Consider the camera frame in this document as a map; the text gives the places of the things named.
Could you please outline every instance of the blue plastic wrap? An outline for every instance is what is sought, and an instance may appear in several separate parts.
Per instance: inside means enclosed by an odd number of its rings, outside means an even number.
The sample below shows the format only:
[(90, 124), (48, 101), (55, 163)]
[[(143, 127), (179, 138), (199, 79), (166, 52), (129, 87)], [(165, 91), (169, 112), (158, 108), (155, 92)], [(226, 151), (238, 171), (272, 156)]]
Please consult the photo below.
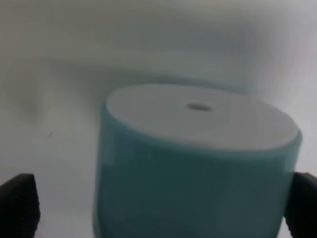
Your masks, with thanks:
[(199, 149), (127, 127), (101, 110), (96, 238), (275, 238), (301, 144)]

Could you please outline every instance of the roll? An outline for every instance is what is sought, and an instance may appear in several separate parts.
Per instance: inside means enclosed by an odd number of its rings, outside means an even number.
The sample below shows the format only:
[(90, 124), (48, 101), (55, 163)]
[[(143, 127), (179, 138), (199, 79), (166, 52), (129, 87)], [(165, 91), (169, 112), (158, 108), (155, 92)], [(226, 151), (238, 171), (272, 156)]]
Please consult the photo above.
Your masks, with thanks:
[(274, 238), (302, 136), (278, 109), (210, 88), (148, 84), (101, 109), (97, 238)]

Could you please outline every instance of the cylindrical object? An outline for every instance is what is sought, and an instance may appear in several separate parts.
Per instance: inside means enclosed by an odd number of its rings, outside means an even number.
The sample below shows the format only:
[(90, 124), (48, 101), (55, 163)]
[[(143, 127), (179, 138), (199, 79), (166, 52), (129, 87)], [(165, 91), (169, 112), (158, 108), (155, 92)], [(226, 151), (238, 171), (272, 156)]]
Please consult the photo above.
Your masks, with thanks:
[(195, 86), (149, 84), (102, 106), (97, 238), (274, 238), (301, 133), (278, 109)]

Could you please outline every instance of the center hole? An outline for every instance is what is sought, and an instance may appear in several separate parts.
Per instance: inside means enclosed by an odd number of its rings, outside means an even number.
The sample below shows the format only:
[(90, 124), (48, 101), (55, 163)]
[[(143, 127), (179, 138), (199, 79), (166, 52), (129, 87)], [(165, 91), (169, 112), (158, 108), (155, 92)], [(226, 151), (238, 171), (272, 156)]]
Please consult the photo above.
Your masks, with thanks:
[(197, 110), (197, 111), (212, 111), (212, 108), (205, 104), (205, 103), (199, 103), (199, 102), (192, 102), (192, 103), (187, 103), (186, 107), (192, 110)]

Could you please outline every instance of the white top surface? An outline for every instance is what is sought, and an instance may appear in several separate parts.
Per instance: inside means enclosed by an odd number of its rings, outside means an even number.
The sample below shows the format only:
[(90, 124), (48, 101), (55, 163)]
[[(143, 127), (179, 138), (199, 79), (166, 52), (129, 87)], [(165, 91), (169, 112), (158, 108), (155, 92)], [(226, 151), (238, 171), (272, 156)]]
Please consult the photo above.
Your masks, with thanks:
[(114, 92), (106, 107), (128, 127), (185, 145), (224, 150), (266, 150), (291, 142), (293, 120), (242, 95), (172, 84), (147, 84)]

